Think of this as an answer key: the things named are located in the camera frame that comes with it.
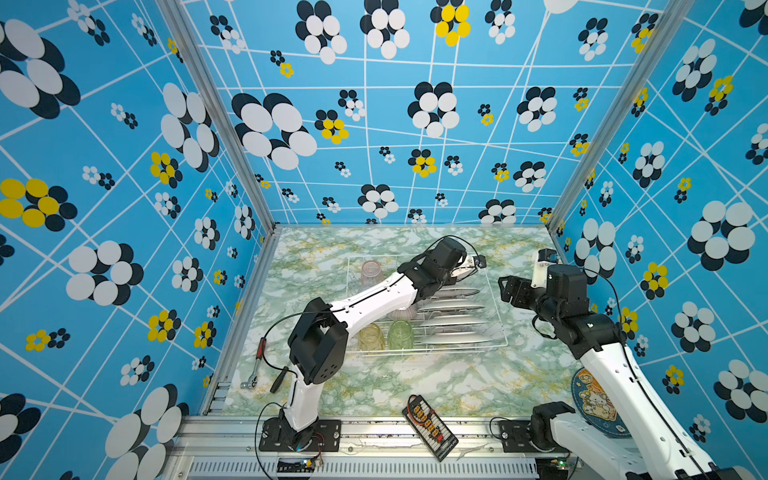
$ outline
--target blue floral wallpaper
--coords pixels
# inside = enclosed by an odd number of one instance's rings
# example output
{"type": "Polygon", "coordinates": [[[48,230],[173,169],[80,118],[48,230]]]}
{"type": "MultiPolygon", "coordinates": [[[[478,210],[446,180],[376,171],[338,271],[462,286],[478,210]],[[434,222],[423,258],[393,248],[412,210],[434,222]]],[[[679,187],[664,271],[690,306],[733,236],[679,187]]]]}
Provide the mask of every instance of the blue floral wallpaper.
{"type": "Polygon", "coordinates": [[[768,17],[697,0],[556,235],[672,413],[768,477],[768,17]]]}
{"type": "Polygon", "coordinates": [[[667,0],[183,4],[276,221],[541,225],[667,0]]]}
{"type": "Polygon", "coordinates": [[[263,228],[153,2],[5,2],[0,92],[0,478],[155,478],[263,228]]]}

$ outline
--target green marble surface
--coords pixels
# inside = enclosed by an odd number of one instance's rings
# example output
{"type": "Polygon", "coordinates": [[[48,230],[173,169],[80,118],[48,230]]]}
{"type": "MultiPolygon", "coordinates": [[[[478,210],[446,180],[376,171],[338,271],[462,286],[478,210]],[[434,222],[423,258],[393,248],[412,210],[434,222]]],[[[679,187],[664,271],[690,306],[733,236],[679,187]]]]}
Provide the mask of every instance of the green marble surface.
{"type": "MultiPolygon", "coordinates": [[[[553,248],[540,227],[282,229],[223,414],[258,415],[265,403],[287,400],[291,375],[271,394],[278,372],[263,363],[255,389],[240,389],[240,382],[253,370],[259,338],[275,320],[301,311],[316,296],[328,302],[346,296],[347,257],[416,255],[446,234],[465,238],[486,255],[493,285],[499,276],[530,277],[531,255],[553,248]]],[[[341,370],[325,383],[320,415],[400,416],[412,393],[423,395],[443,417],[530,415],[540,403],[572,403],[571,377],[581,363],[561,342],[544,339],[531,328],[533,313],[499,304],[508,346],[481,353],[347,355],[341,370]]],[[[288,319],[270,332],[266,357],[276,366],[288,362],[286,340],[294,324],[288,319]]]]}

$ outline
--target wire dish rack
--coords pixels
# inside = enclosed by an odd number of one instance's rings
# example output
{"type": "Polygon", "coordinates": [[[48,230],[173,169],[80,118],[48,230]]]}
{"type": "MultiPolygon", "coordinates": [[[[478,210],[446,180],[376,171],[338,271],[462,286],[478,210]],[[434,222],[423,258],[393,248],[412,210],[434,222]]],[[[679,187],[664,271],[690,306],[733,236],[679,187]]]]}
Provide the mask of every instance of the wire dish rack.
{"type": "MultiPolygon", "coordinates": [[[[397,267],[404,262],[411,260],[414,255],[354,255],[350,256],[347,260],[347,274],[346,274],[346,294],[352,296],[362,292],[368,287],[362,285],[361,282],[361,269],[362,265],[369,261],[375,260],[382,266],[382,273],[384,278],[392,275],[397,271],[397,267]]],[[[440,352],[481,352],[490,349],[497,349],[503,346],[509,345],[507,340],[507,333],[502,325],[502,318],[498,312],[498,305],[496,304],[497,293],[494,292],[491,286],[491,281],[488,278],[487,269],[481,269],[477,273],[465,278],[457,285],[471,287],[479,290],[479,293],[466,297],[467,300],[479,303],[484,306],[478,310],[456,310],[451,312],[439,312],[439,313],[417,313],[413,319],[409,321],[413,328],[414,348],[412,349],[397,349],[391,350],[388,348],[387,335],[389,333],[389,327],[395,322],[395,320],[384,316],[374,323],[379,326],[384,335],[385,349],[371,350],[361,349],[357,335],[347,345],[347,353],[356,353],[363,356],[393,356],[393,355],[414,355],[414,354],[428,354],[428,353],[440,353],[440,352]],[[470,314],[477,319],[481,319],[486,323],[476,324],[457,324],[451,326],[420,326],[422,321],[434,319],[439,316],[445,315],[461,315],[470,314]],[[424,343],[423,340],[427,337],[435,335],[436,333],[479,333],[488,338],[488,341],[481,343],[424,343]]],[[[424,306],[431,302],[431,300],[423,300],[418,302],[416,306],[424,306]]]]}

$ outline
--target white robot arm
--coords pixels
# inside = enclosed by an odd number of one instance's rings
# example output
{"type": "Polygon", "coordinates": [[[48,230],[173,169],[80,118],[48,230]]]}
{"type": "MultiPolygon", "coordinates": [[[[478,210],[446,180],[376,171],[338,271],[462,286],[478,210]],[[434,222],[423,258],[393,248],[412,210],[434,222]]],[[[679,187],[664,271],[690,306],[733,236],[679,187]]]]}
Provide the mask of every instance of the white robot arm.
{"type": "Polygon", "coordinates": [[[349,338],[387,313],[429,298],[444,285],[483,267],[483,256],[468,257],[458,241],[443,237],[364,292],[330,304],[321,298],[307,303],[288,338],[290,368],[296,375],[288,403],[279,414],[280,431],[288,445],[298,450],[312,437],[323,383],[344,363],[349,338]]]}
{"type": "Polygon", "coordinates": [[[688,436],[634,361],[618,326],[607,316],[589,311],[586,274],[577,266],[557,265],[554,250],[540,250],[533,260],[532,280],[498,279],[502,301],[533,310],[535,320],[552,324],[555,337],[605,390],[641,457],[621,448],[564,402],[534,407],[534,445],[543,450],[560,445],[608,480],[740,478],[732,468],[719,469],[688,436]]]}

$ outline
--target cartoon placemat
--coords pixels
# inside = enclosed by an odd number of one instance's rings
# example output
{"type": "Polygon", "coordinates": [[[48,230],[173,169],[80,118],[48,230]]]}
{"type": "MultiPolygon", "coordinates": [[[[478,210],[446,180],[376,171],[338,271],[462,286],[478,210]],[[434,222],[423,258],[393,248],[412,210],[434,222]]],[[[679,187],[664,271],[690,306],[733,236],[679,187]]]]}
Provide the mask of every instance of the cartoon placemat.
{"type": "Polygon", "coordinates": [[[596,429],[618,439],[631,437],[614,404],[589,370],[581,369],[574,374],[571,380],[571,394],[576,409],[596,429]]]}

